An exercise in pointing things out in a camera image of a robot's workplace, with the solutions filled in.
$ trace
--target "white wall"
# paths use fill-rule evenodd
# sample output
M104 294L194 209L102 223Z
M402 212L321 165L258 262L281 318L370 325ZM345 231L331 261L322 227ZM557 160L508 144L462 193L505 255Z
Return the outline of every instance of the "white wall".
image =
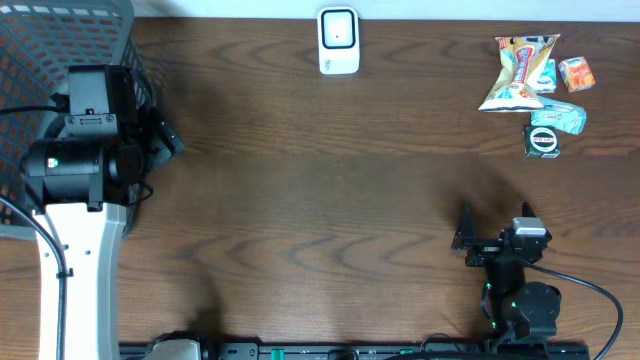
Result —
M363 19L640 22L640 0L133 0L137 16L315 18L327 5Z

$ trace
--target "gray plastic basket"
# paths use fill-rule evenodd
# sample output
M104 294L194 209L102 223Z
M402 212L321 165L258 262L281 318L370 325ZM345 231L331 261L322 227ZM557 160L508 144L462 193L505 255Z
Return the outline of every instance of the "gray plastic basket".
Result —
M53 105L49 96L68 93L70 65L121 64L145 72L131 40L130 0L0 1L0 109ZM154 94L136 84L138 106L155 104ZM58 115L25 112L0 116L0 192L27 205L20 161ZM132 187L132 195L138 188ZM35 239L0 208L0 236Z

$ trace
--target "wood grain surface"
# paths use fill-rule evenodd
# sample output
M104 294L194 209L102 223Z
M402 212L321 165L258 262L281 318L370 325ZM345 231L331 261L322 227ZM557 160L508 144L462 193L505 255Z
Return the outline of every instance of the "wood grain surface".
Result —
M476 111L495 36L561 33L597 84L550 97L589 114L557 159L523 156L529 114ZM185 154L149 178L122 247L120 337L194 329L266 342L418 341L490 330L484 271L449 247L460 205L495 236L523 200L553 234L539 263L625 308L610 359L640 348L640 24L361 21L357 74L326 77L314 21L144 19L134 32ZM613 305L563 294L557 340L595 355ZM37 357L35 244L0 243L3 359Z

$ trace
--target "chip bag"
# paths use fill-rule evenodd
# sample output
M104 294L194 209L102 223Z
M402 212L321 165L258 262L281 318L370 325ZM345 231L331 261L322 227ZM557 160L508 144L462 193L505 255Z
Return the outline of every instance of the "chip bag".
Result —
M532 111L544 108L534 91L560 35L497 37L502 71L480 111Z

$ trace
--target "orange packet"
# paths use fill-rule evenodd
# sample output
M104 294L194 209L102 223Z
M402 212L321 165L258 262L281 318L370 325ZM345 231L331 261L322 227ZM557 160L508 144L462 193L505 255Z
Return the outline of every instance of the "orange packet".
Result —
M596 84L589 64L583 56L561 61L558 69L569 92L586 90Z

